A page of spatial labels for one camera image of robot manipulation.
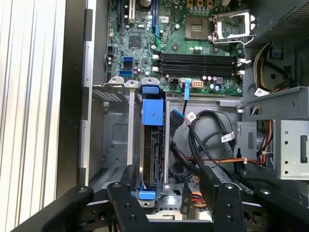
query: cable label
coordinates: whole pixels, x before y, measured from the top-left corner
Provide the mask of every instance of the cable label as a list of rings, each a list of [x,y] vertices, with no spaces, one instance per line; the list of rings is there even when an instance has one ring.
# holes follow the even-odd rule
[[[225,143],[233,139],[234,139],[234,132],[231,132],[221,137],[221,143]]]
[[[196,119],[196,116],[193,112],[190,112],[189,114],[187,114],[187,116],[185,117],[185,122],[188,125],[191,125],[191,123]]]
[[[255,96],[257,97],[262,97],[262,96],[266,96],[268,95],[269,93],[265,90],[262,90],[261,88],[257,88],[256,92],[255,92]]]

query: blue sata port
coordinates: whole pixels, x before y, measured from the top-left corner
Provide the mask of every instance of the blue sata port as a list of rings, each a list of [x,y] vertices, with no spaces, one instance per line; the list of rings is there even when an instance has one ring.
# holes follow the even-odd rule
[[[124,57],[123,62],[133,63],[133,57]]]
[[[132,70],[121,70],[121,71],[119,71],[119,75],[125,76],[125,77],[133,76],[133,72],[132,72]]]

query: sticker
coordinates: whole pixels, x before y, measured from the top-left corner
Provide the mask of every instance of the sticker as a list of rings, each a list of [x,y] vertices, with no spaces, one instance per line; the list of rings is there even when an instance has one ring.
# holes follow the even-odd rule
[[[217,84],[222,84],[223,83],[223,77],[217,77]]]
[[[266,96],[268,94],[269,94],[269,92],[262,90],[261,88],[257,88],[254,95],[257,96],[257,97],[262,97],[262,96]]]
[[[235,137],[234,137],[234,132],[231,132],[229,134],[226,134],[224,136],[221,137],[221,143],[225,143],[225,142],[228,142],[228,141],[231,141],[233,140]]]
[[[196,119],[197,117],[195,116],[195,114],[193,112],[190,112],[189,114],[187,114],[187,116],[185,117],[185,122],[188,125],[191,125],[191,123]]]
[[[169,17],[161,16],[161,23],[169,23]]]

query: chip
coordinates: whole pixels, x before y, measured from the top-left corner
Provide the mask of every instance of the chip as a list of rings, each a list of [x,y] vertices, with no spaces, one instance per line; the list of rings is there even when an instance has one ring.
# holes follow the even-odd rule
[[[140,49],[141,48],[141,37],[140,36],[130,36],[129,37],[129,48]]]
[[[191,40],[207,40],[208,20],[205,18],[188,17],[185,23],[185,37]]]

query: blue plastic clip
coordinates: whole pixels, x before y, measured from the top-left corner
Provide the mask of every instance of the blue plastic clip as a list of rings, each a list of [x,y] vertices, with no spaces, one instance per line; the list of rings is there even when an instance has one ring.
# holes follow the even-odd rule
[[[184,99],[185,100],[189,100],[190,84],[191,84],[191,79],[190,78],[186,78],[185,79],[185,85],[184,85]]]

